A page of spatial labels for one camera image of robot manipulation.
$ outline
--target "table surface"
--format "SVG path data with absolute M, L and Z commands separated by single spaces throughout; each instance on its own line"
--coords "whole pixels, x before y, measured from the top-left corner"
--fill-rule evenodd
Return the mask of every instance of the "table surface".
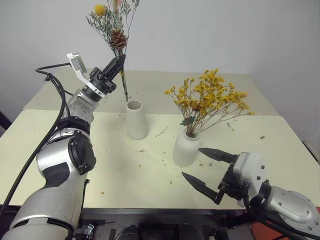
M 2 203 L 28 156 L 56 118 L 55 110 L 24 110 L 0 138 L 0 202 Z M 228 164 L 198 154 L 190 167 L 172 161 L 176 136 L 184 129 L 180 115 L 147 114 L 149 133 L 142 140 L 126 135 L 122 113 L 95 112 L 91 142 L 97 159 L 89 172 L 84 206 L 88 208 L 238 209 L 224 196 L 220 205 L 193 189 L 181 172 L 217 190 Z M 320 168 L 281 116 L 242 116 L 210 128 L 202 147 L 238 154 L 260 152 L 272 185 L 297 191 L 320 205 Z M 21 205 L 45 181 L 35 161 L 23 177 L 12 205 Z
M 171 97 L 165 95 L 164 91 L 173 85 L 181 86 L 185 78 L 198 78 L 201 75 L 201 73 L 165 71 L 126 71 L 125 74 L 128 96 L 131 100 L 142 101 L 147 114 L 181 114 Z M 70 67 L 60 67 L 54 75 L 71 93 L 84 85 Z M 256 115 L 278 115 L 248 74 L 222 73 L 220 75 L 224 77 L 226 83 L 233 82 L 238 91 L 248 93 L 246 102 Z M 126 111 L 125 94 L 119 74 L 114 82 L 117 84 L 117 89 L 99 102 L 96 112 L 124 113 Z M 24 109 L 59 110 L 60 103 L 61 99 L 56 89 L 48 82 Z

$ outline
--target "white ceramic vase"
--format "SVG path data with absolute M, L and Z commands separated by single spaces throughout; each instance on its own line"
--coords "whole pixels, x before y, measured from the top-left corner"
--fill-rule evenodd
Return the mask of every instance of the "white ceramic vase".
M 133 100 L 126 104 L 126 133 L 135 140 L 143 139 L 148 134 L 148 125 L 144 105 Z
M 186 130 L 184 130 L 175 140 L 172 154 L 173 162 L 180 167 L 191 166 L 196 159 L 200 146 L 200 138 L 198 136 L 195 138 L 188 137 Z

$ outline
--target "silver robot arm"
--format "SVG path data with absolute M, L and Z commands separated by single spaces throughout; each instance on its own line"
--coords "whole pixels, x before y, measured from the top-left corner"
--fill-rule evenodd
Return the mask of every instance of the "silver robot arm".
M 85 86 L 68 101 L 57 131 L 40 150 L 36 163 L 45 178 L 43 188 L 34 192 L 21 206 L 2 240 L 65 240 L 77 228 L 83 207 L 87 174 L 96 164 L 90 142 L 90 126 L 98 101 L 116 89 L 112 82 L 124 64 L 125 55 L 115 57 L 90 78 L 78 53 L 67 55 Z
M 238 200 L 256 220 L 273 223 L 273 227 L 292 239 L 320 239 L 320 214 L 316 206 L 304 195 L 271 186 L 266 180 L 266 164 L 260 153 L 230 154 L 218 149 L 199 148 L 211 159 L 229 165 L 215 192 L 206 184 L 186 173 L 182 175 L 200 193 L 220 204 L 224 194 Z

